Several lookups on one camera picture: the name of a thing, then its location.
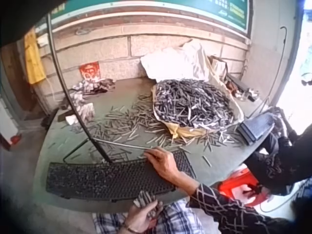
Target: black mesh tray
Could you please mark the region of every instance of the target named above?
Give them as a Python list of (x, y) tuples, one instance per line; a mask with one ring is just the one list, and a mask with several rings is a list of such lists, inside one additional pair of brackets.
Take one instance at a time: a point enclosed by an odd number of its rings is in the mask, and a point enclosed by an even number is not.
[[(193, 169), (183, 151), (172, 152), (176, 165), (191, 177)], [(86, 200), (135, 199), (141, 190), (163, 194), (175, 190), (145, 159), (108, 164), (50, 163), (46, 190), (64, 198)]]

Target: green sign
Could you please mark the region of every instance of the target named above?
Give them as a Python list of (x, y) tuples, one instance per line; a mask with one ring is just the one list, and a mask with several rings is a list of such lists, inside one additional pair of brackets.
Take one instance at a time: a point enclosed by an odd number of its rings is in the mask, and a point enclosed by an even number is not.
[[(246, 32), (249, 13), (248, 1), (249, 0), (151, 0), (140, 1), (140, 3), (143, 6), (163, 6), (205, 15)], [(52, 18), (55, 19), (60, 16), (67, 16), (70, 18), (73, 16), (71, 13), (77, 10), (86, 8), (86, 12), (94, 11), (118, 6), (121, 2), (129, 6), (138, 5), (138, 1), (132, 2), (128, 0), (69, 0), (52, 11)]]

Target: yellow cloth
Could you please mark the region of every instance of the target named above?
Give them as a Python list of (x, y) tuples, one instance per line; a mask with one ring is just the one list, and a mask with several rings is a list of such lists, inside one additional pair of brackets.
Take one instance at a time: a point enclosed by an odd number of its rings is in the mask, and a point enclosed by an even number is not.
[(24, 46), (28, 82), (35, 84), (46, 78), (37, 46), (35, 28), (25, 35)]

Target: pole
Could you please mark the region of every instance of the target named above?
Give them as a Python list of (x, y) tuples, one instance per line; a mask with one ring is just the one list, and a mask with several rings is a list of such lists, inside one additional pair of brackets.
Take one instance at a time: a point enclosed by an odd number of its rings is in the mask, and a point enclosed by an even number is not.
[(89, 130), (85, 126), (84, 122), (82, 121), (77, 109), (74, 106), (74, 103), (69, 95), (69, 92), (67, 90), (67, 86), (63, 77), (63, 73), (61, 71), (59, 60), (55, 51), (55, 44), (53, 39), (53, 33), (52, 33), (52, 26), (51, 26), (51, 13), (48, 13), (46, 16), (46, 23), (47, 23), (47, 33), (48, 33), (48, 39), (49, 39), (49, 45), (52, 55), (52, 60), (58, 75), (59, 82), (62, 86), (62, 89), (64, 91), (65, 97), (68, 100), (69, 105), (71, 106), (72, 110), (74, 111), (74, 114), (81, 125), (82, 129), (84, 130), (85, 134), (88, 136), (89, 140), (92, 142), (92, 144), (95, 146), (95, 148), (98, 150), (98, 152), (102, 155), (102, 157), (109, 163), (112, 163), (110, 158), (107, 156), (106, 152), (103, 150), (103, 148), (100, 146), (100, 144), (94, 140), (93, 136), (90, 134)]

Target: red stool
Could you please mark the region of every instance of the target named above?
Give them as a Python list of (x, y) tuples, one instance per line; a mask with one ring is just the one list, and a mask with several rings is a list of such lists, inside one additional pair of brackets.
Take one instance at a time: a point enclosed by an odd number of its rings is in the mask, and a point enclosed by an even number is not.
[(248, 185), (248, 187), (252, 189), (251, 192), (254, 192), (254, 195), (251, 197), (255, 196), (255, 200), (251, 203), (245, 204), (245, 206), (253, 207), (268, 199), (267, 193), (263, 194), (261, 193), (261, 191), (256, 190), (256, 188), (259, 187), (259, 181), (254, 177), (254, 175), (249, 171), (248, 168), (239, 170), (231, 174), (228, 179), (224, 180), (219, 185), (218, 190), (224, 193), (226, 196), (235, 199), (232, 193), (232, 189), (242, 186), (244, 184)]

